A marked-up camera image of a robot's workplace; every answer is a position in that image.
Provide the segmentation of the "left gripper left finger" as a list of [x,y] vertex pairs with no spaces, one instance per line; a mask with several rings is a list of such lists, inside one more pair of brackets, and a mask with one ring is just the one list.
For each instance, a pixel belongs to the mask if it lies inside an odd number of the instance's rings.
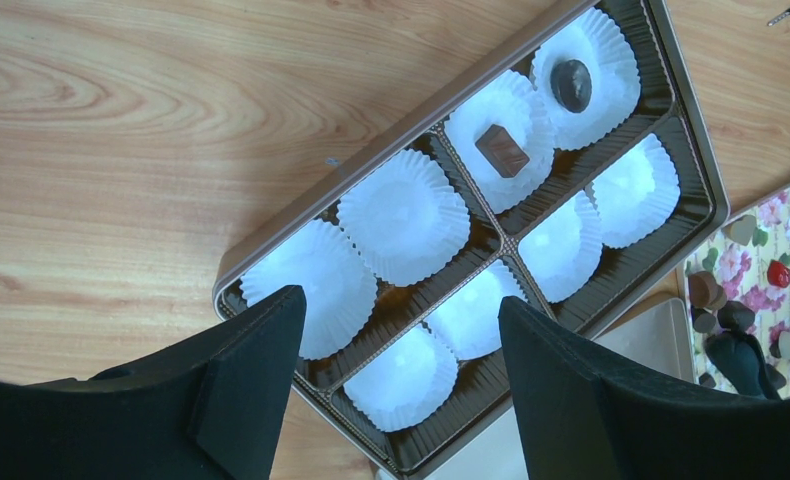
[[89,379],[0,381],[0,479],[268,478],[305,314],[285,286]]

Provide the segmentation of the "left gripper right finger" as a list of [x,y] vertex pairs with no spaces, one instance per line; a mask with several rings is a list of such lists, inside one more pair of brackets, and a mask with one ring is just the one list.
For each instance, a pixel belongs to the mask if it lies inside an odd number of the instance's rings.
[[532,479],[790,479],[790,399],[660,373],[516,297],[502,351]]

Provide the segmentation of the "round brown chocolate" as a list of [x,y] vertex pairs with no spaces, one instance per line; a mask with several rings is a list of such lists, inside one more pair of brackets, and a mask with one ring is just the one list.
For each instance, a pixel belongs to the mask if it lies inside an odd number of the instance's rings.
[[689,303],[695,308],[718,310],[728,301],[724,287],[708,271],[690,274],[687,287]]

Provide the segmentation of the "brown rectangular chocolate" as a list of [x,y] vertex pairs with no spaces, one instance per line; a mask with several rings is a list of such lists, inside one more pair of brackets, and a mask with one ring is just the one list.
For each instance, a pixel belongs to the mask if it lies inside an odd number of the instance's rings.
[[497,124],[492,124],[475,146],[501,178],[516,177],[530,162],[511,134]]

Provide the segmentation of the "dark oval chocolate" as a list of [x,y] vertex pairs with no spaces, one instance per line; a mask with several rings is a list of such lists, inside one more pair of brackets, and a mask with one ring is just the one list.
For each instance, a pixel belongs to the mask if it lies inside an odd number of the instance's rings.
[[571,113],[582,113],[590,104],[592,79],[586,64],[564,60],[551,70],[550,86],[558,104]]

